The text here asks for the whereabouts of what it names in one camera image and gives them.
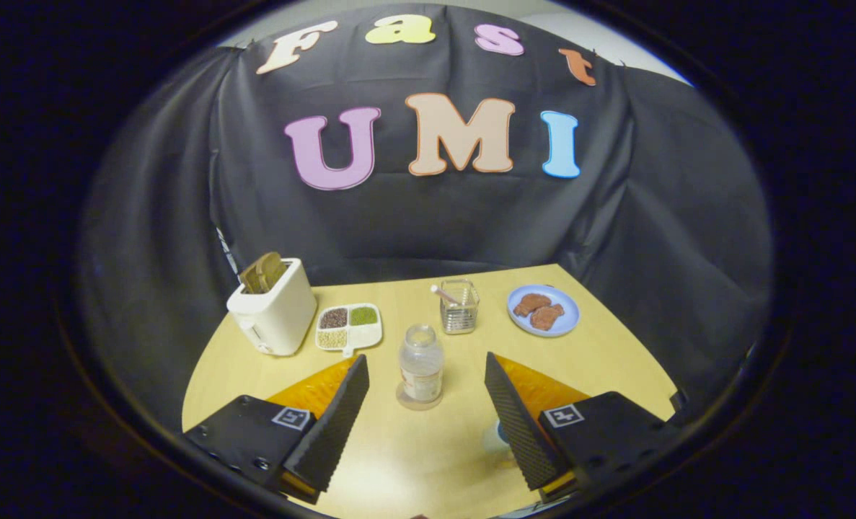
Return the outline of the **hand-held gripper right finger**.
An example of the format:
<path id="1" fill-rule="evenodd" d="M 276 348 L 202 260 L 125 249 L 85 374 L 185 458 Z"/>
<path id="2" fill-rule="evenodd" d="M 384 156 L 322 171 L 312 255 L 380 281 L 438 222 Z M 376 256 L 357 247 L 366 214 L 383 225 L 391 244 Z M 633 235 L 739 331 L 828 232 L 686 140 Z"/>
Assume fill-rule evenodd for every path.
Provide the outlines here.
<path id="1" fill-rule="evenodd" d="M 524 482 L 580 499 L 615 494 L 673 449 L 682 431 L 622 392 L 585 394 L 488 352 L 484 384 Z"/>

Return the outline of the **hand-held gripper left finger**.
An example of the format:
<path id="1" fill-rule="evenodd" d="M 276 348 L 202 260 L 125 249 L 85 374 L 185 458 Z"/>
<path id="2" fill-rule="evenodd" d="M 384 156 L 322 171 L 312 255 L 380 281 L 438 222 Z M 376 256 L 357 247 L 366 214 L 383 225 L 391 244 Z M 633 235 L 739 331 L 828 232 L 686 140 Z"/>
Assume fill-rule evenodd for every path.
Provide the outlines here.
<path id="1" fill-rule="evenodd" d="M 258 487 L 316 505 L 370 386 L 367 358 L 355 355 L 267 399 L 239 395 L 184 436 Z"/>

